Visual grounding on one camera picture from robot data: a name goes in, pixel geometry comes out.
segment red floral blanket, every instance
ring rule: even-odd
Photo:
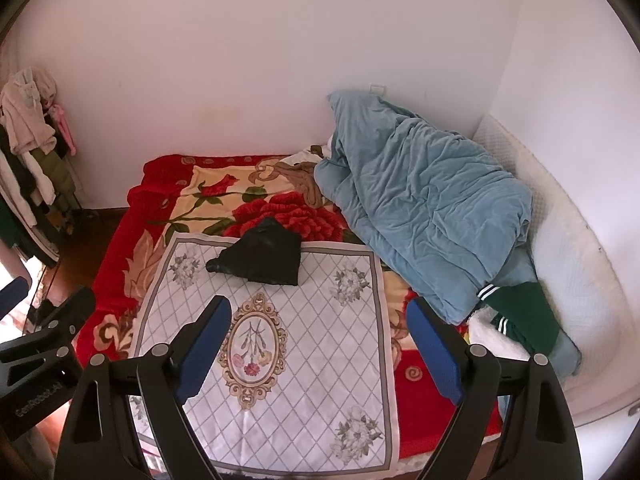
[[[240,237],[273,216],[305,241],[361,243],[320,194],[313,166],[288,166],[272,156],[169,155],[145,164],[94,282],[96,311],[78,336],[82,364],[98,352],[112,360],[128,357],[138,309],[174,232]],[[454,407],[438,394],[406,328],[404,310],[415,293],[384,271],[404,458],[436,447]],[[500,426],[494,410],[487,435]]]

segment black folded garment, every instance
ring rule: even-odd
[[[209,272],[224,272],[252,282],[297,285],[301,244],[298,233],[267,217],[222,250],[220,256],[209,260],[206,267]]]

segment wooden floor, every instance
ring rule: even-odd
[[[124,214],[124,210],[101,210],[97,215],[84,218],[61,250],[57,267],[49,269],[43,278],[47,298],[55,305],[62,303],[78,288],[92,286],[111,237]],[[491,463],[497,441],[482,446],[469,480],[481,480]],[[414,480],[417,473],[407,473],[397,480]]]

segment blue comforter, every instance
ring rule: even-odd
[[[482,147],[380,97],[328,97],[332,153],[322,193],[351,229],[449,323],[487,283],[535,281],[524,247],[532,194]]]

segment oval ornate frame print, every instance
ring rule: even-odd
[[[258,292],[236,311],[218,362],[243,410],[266,398],[284,371],[287,332],[267,297]]]

